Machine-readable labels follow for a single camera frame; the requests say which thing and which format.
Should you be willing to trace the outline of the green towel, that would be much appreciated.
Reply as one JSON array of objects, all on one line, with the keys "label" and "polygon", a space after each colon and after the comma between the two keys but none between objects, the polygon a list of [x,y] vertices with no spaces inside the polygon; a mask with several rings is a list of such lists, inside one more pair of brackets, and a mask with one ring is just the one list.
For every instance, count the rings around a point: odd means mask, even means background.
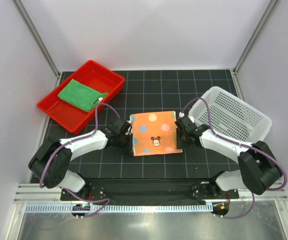
[{"label": "green towel", "polygon": [[72,79],[58,94],[60,100],[85,112],[92,109],[101,102],[107,92],[101,93],[91,87]]}]

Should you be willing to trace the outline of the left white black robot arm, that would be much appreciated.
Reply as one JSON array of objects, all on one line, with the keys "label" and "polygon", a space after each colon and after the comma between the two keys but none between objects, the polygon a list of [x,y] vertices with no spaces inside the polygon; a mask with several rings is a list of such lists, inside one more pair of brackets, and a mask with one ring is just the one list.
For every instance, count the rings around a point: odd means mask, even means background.
[{"label": "left white black robot arm", "polygon": [[73,138],[46,139],[28,164],[40,180],[41,187],[60,187],[78,200],[85,200],[91,192],[90,184],[79,173],[69,170],[72,160],[93,151],[117,148],[122,153],[132,152],[130,120],[118,118],[101,129]]}]

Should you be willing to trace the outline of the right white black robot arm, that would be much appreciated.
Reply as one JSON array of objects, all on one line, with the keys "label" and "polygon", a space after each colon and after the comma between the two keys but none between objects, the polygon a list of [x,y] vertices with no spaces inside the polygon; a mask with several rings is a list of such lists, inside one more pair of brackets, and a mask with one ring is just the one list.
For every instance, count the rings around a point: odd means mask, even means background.
[{"label": "right white black robot arm", "polygon": [[191,116],[175,121],[176,141],[179,149],[204,148],[217,152],[239,165],[235,171],[220,172],[213,177],[209,192],[221,198],[233,189],[248,189],[256,195],[266,190],[283,176],[268,145],[262,141],[249,143],[222,136],[210,126],[197,126]]}]

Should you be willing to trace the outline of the orange beige towel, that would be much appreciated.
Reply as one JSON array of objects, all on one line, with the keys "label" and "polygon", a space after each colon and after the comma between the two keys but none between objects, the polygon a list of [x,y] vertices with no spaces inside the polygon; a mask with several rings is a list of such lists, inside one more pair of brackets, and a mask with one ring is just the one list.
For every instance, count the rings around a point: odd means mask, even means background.
[{"label": "orange beige towel", "polygon": [[176,112],[158,111],[130,115],[133,156],[182,153],[176,141]]}]

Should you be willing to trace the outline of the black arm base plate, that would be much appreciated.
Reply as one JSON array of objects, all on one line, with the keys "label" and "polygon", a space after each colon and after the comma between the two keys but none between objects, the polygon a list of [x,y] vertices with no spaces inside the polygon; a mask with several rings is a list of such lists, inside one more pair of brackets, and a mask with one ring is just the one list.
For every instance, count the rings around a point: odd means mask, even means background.
[{"label": "black arm base plate", "polygon": [[187,206],[235,200],[236,189],[220,190],[209,178],[87,178],[75,195],[91,201],[109,198],[115,206]]}]

